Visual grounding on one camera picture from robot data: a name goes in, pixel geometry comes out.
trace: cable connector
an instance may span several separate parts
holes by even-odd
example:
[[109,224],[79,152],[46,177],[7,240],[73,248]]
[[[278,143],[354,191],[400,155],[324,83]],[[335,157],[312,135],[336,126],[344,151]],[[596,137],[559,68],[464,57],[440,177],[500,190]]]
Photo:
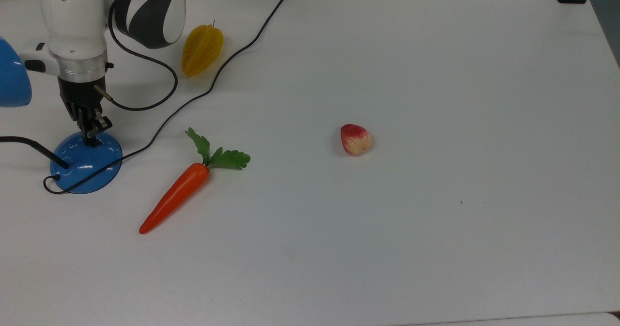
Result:
[[103,96],[104,99],[107,99],[110,102],[113,101],[112,96],[110,96],[110,94],[107,93],[106,90],[100,88],[99,85],[93,85],[93,89],[95,89],[96,92],[98,92],[101,96]]

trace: black cable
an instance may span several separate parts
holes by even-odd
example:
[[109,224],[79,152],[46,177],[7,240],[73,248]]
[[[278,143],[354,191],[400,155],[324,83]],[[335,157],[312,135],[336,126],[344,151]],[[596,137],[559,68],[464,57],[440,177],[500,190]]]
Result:
[[146,106],[146,107],[141,107],[141,108],[133,108],[133,107],[128,107],[128,106],[124,106],[121,105],[120,103],[117,103],[117,101],[115,101],[113,98],[107,98],[108,101],[110,101],[113,105],[124,109],[124,110],[130,110],[132,112],[139,112],[142,110],[149,110],[149,109],[153,109],[159,105],[161,105],[162,103],[168,101],[168,99],[172,96],[172,94],[174,94],[174,92],[177,90],[177,85],[179,85],[179,77],[177,77],[176,72],[172,69],[172,67],[170,67],[169,65],[163,63],[162,61],[153,59],[152,57],[148,57],[146,55],[142,55],[142,54],[138,54],[137,52],[130,50],[128,48],[126,48],[126,46],[124,46],[123,44],[120,43],[120,41],[118,41],[116,35],[114,34],[114,26],[112,25],[112,14],[114,13],[114,8],[116,6],[116,1],[112,3],[112,5],[110,6],[110,12],[108,13],[108,28],[110,28],[110,35],[112,36],[112,39],[114,39],[114,42],[120,47],[122,48],[122,50],[125,50],[126,52],[129,52],[130,54],[139,57],[141,59],[146,59],[147,61],[151,61],[153,63],[157,63],[158,65],[164,66],[164,68],[168,69],[169,72],[171,72],[173,78],[174,78],[174,85],[172,86],[172,90],[170,90],[170,93],[168,93],[166,95],[166,97],[162,98],[161,101],[157,102],[157,103],[153,103],[150,106]]
[[66,170],[66,169],[69,168],[69,164],[68,163],[66,163],[64,160],[60,159],[56,154],[52,153],[51,151],[49,151],[49,149],[47,149],[44,146],[40,145],[40,143],[38,143],[35,140],[31,140],[31,139],[27,139],[27,138],[21,138],[20,136],[0,136],[0,142],[27,144],[27,145],[31,146],[32,148],[34,148],[35,150],[37,150],[39,153],[41,153],[44,156],[46,156],[46,158],[48,158],[49,160],[57,163],[58,166],[62,167],[63,169]]
[[232,54],[230,57],[228,57],[228,59],[224,62],[224,64],[222,64],[222,66],[220,66],[219,70],[217,70],[217,73],[215,74],[215,77],[213,77],[213,81],[211,82],[210,88],[206,92],[204,92],[202,94],[199,94],[198,96],[195,96],[194,98],[190,99],[188,102],[183,103],[183,105],[181,105],[177,110],[175,110],[172,114],[170,114],[170,116],[168,116],[168,118],[166,118],[164,123],[162,123],[162,125],[159,126],[159,129],[157,130],[157,132],[155,132],[155,134],[153,135],[153,138],[151,139],[151,141],[147,145],[145,145],[141,149],[136,150],[135,152],[132,152],[130,154],[127,154],[126,156],[123,156],[122,158],[118,158],[117,160],[114,160],[113,162],[109,163],[108,165],[105,165],[101,169],[93,172],[92,174],[90,174],[89,176],[84,178],[83,180],[77,182],[76,184],[72,185],[71,187],[68,187],[67,189],[65,189],[63,191],[53,191],[53,190],[49,189],[47,187],[47,184],[45,183],[46,180],[48,180],[49,178],[53,178],[53,179],[58,180],[58,178],[55,178],[54,176],[48,176],[48,177],[46,177],[44,179],[44,188],[45,188],[45,190],[47,190],[48,192],[50,192],[52,194],[69,193],[71,190],[75,189],[76,187],[79,187],[80,185],[82,185],[85,182],[89,181],[91,178],[93,178],[93,177],[97,176],[98,174],[102,173],[103,171],[108,169],[108,167],[111,167],[112,165],[115,165],[115,164],[117,164],[117,163],[119,163],[119,162],[121,162],[121,161],[123,161],[125,159],[131,158],[134,155],[140,154],[141,152],[144,152],[144,150],[148,149],[153,144],[153,142],[155,142],[155,139],[157,139],[157,136],[159,136],[159,133],[164,129],[164,127],[166,127],[168,122],[170,120],[172,120],[183,108],[185,108],[187,105],[189,105],[193,101],[196,101],[197,99],[203,98],[204,96],[208,95],[213,90],[213,88],[215,87],[215,82],[217,81],[217,78],[219,77],[219,74],[222,72],[224,67],[226,65],[228,65],[228,63],[230,61],[232,61],[232,59],[234,59],[237,55],[241,54],[241,52],[244,52],[250,46],[252,46],[252,45],[254,45],[254,43],[256,43],[256,41],[259,39],[259,37],[261,36],[262,32],[265,30],[267,24],[272,19],[273,15],[278,10],[279,6],[281,6],[283,1],[284,0],[279,0],[278,4],[275,6],[275,8],[273,8],[273,11],[269,15],[269,17],[265,20],[265,23],[263,23],[263,26],[261,27],[261,30],[259,30],[258,34],[256,34],[256,37],[254,37],[254,39],[252,41],[250,41],[250,43],[248,43],[248,45],[243,46],[242,48],[237,50],[234,54]]

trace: orange carrot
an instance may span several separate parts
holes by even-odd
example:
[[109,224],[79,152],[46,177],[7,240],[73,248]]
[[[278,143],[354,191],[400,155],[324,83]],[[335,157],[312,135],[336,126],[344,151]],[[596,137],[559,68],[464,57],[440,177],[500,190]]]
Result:
[[186,202],[193,193],[196,193],[204,185],[207,178],[209,178],[209,169],[204,164],[193,163],[190,165],[164,194],[164,197],[155,206],[155,210],[146,218],[140,227],[140,234],[150,232],[168,218],[181,204]]
[[209,178],[210,171],[208,167],[241,170],[250,162],[248,154],[238,150],[226,150],[223,152],[221,147],[210,156],[210,144],[204,136],[198,136],[191,127],[186,131],[186,134],[193,140],[198,148],[198,153],[202,155],[202,163],[193,163],[181,174],[179,179],[168,189],[157,206],[155,206],[152,213],[146,218],[140,227],[140,234],[152,231],[153,228],[161,224],[196,193]]

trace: white table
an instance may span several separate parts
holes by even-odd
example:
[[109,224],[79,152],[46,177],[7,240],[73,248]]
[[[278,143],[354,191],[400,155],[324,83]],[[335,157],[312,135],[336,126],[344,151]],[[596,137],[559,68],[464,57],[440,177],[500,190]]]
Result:
[[[157,109],[104,103],[124,151],[206,90],[277,1],[188,0],[184,37],[215,19],[223,54]],[[44,36],[38,8],[0,2],[0,36],[16,48]],[[165,94],[165,70],[108,44],[117,101]],[[179,68],[182,45],[149,54]],[[0,324],[385,326],[619,310],[619,74],[589,3],[285,0],[214,92],[104,189],[48,194],[47,161],[0,146]],[[29,75],[33,101],[0,108],[0,134],[53,149],[77,127],[56,79]],[[370,153],[346,156],[345,123],[370,130]],[[252,162],[215,170],[142,236],[199,161],[188,126]]]

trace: green leaf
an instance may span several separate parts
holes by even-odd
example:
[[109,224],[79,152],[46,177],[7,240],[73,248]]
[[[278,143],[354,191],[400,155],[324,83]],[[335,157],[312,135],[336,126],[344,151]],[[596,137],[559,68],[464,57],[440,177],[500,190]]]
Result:
[[204,136],[198,136],[196,132],[190,127],[186,134],[193,140],[196,148],[198,148],[198,154],[202,155],[202,163],[207,165],[209,163],[209,148],[211,144],[204,138]]
[[211,168],[219,167],[224,169],[241,170],[250,162],[250,156],[239,150],[226,150],[222,152],[222,148],[218,148],[211,160],[209,166]]

